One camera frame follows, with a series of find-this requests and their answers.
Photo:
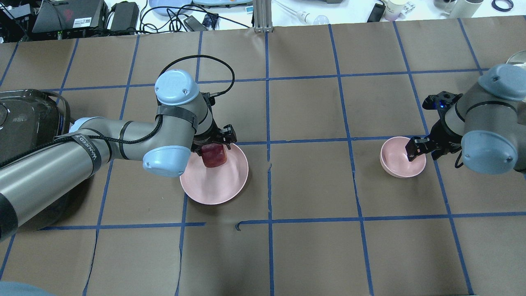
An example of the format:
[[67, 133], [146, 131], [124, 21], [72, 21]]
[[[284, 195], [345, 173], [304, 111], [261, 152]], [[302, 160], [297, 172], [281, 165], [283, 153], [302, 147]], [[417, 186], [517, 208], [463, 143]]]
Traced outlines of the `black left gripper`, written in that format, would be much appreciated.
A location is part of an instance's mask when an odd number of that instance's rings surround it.
[[201, 150], [202, 146], [211, 143], [222, 144], [225, 145], [227, 149], [231, 149], [231, 144], [237, 142], [238, 137], [231, 124], [220, 129], [216, 123], [213, 123], [207, 131], [194, 136], [191, 150]]

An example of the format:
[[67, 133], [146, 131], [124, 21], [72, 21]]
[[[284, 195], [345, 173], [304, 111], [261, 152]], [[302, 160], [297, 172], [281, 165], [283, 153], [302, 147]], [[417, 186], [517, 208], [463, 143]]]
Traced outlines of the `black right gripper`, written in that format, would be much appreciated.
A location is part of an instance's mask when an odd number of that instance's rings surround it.
[[428, 154], [429, 143], [433, 148], [430, 151], [433, 160], [461, 150], [461, 136], [447, 125], [446, 114], [462, 96], [462, 93], [440, 92], [426, 97], [422, 104], [423, 109], [437, 110], [439, 120], [432, 126], [428, 136], [412, 137], [406, 143], [405, 150], [408, 160], [415, 160], [423, 154]]

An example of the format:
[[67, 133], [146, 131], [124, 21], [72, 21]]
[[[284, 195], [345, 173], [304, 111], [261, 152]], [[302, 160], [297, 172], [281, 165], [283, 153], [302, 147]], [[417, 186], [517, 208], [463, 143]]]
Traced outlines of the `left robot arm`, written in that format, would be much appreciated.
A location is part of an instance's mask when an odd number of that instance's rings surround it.
[[69, 133], [1, 163], [1, 240], [115, 159], [142, 161], [158, 176], [182, 176], [191, 153], [237, 142], [231, 125], [219, 128], [212, 107], [227, 90], [201, 92], [182, 69], [163, 70], [154, 84], [154, 123], [79, 118]]

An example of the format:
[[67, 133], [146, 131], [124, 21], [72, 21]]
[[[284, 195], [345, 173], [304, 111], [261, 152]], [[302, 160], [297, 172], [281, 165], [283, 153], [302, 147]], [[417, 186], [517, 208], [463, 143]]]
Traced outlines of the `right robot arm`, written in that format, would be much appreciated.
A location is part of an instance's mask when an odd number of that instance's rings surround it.
[[439, 120], [429, 135], [414, 136], [405, 146], [412, 162], [423, 154], [434, 160], [461, 153], [462, 164], [481, 174], [525, 173], [526, 71], [518, 65], [493, 66], [464, 94], [429, 95], [423, 109], [436, 110]]

